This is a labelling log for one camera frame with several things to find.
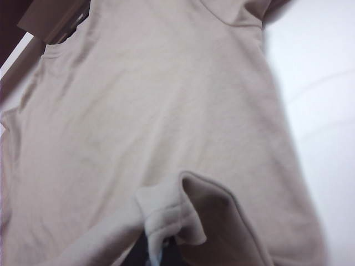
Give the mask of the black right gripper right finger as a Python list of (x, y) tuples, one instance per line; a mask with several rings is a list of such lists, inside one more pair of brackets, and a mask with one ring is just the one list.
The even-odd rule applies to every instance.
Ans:
[(164, 266), (184, 266), (185, 262), (176, 244), (175, 238), (170, 237), (163, 242), (163, 265)]

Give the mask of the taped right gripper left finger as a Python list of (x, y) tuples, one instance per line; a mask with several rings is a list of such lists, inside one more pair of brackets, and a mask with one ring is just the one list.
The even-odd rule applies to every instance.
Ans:
[[(135, 265), (155, 265), (152, 264), (149, 257), (149, 245), (145, 234), (141, 234), (135, 245)], [(161, 244), (160, 252), (158, 255), (158, 264), (163, 265), (163, 255), (164, 255), (164, 241)]]

